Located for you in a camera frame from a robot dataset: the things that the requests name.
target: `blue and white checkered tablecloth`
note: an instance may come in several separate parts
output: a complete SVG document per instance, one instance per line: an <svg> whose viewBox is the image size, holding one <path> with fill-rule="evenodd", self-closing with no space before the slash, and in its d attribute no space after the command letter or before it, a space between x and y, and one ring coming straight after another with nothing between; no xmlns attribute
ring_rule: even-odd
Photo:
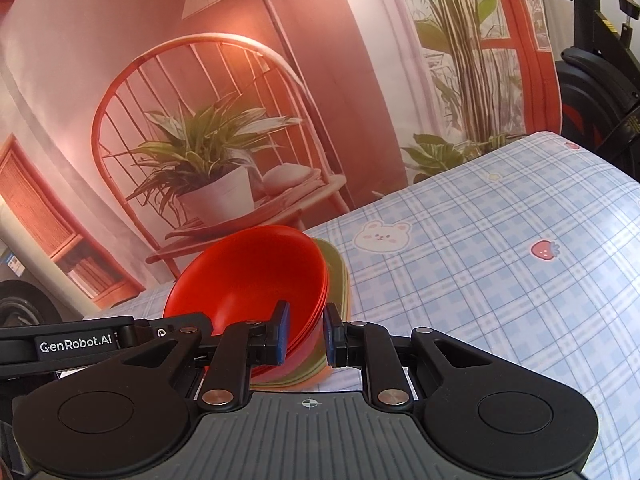
<svg viewBox="0 0 640 480"><path fill-rule="evenodd" d="M640 184L540 133L308 234L342 253L353 319L431 326L576 388L600 421L585 475L640 478ZM159 317L170 288L104 314ZM345 368L316 389L359 387Z"/></svg>

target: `metal bolt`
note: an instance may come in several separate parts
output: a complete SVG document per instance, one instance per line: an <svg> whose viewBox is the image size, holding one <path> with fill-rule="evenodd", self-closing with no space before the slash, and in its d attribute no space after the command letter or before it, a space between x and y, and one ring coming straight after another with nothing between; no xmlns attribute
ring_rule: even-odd
<svg viewBox="0 0 640 480"><path fill-rule="evenodd" d="M202 402L211 406L224 406L234 400L234 394L228 390L209 390L202 394Z"/></svg>
<svg viewBox="0 0 640 480"><path fill-rule="evenodd" d="M378 400L387 406L400 406L409 401L409 394L402 390L383 390L378 394Z"/></svg>

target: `orange bowl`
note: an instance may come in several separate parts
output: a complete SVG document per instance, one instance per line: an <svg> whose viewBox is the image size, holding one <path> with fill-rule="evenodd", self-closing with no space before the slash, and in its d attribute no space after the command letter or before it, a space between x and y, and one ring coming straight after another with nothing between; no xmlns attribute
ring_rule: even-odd
<svg viewBox="0 0 640 480"><path fill-rule="evenodd" d="M288 357L318 324L327 291L326 264L311 238L291 227L258 226L223 238L193 260L172 288L164 316L204 312L213 333L222 334L236 322L268 320L276 302L286 300Z"/></svg>

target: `printed backdrop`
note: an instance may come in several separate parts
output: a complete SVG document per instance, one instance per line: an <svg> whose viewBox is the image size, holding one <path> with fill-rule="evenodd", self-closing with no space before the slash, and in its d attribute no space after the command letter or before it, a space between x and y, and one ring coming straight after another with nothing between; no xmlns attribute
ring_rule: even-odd
<svg viewBox="0 0 640 480"><path fill-rule="evenodd" d="M2 0L0 194L98 307L558 132L541 0Z"/></svg>

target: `table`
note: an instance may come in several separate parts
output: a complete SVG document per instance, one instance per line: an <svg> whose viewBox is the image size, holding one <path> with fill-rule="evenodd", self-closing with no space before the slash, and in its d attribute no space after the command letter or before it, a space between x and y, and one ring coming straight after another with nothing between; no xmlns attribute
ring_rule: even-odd
<svg viewBox="0 0 640 480"><path fill-rule="evenodd" d="M409 239L358 248L375 221ZM640 184L543 132L307 233L345 258L353 319L431 326L576 388L600 421L585 475L640 477ZM159 317L170 289L102 315ZM316 390L359 386L345 368Z"/></svg>

